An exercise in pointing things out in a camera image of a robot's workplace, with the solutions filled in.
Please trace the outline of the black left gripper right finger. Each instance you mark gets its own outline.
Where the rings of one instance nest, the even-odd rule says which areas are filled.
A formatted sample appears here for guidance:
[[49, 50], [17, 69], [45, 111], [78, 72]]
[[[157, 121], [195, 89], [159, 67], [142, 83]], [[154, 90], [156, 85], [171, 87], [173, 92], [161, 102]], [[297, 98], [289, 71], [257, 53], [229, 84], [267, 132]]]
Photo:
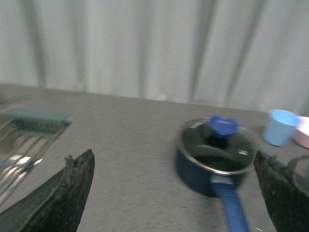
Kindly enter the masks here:
[[258, 151], [254, 169], [267, 212], [278, 232], [309, 230], [309, 180], [296, 172], [297, 164], [308, 155], [291, 159], [286, 166]]

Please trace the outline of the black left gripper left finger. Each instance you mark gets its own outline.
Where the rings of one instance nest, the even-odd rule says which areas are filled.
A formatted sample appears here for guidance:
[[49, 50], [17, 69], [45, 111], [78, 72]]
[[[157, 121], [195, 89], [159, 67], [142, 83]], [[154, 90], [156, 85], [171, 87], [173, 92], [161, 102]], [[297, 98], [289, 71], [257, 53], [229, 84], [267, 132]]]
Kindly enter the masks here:
[[2, 232], [75, 232], [80, 224], [95, 170], [87, 150], [65, 158], [65, 167], [0, 215]]

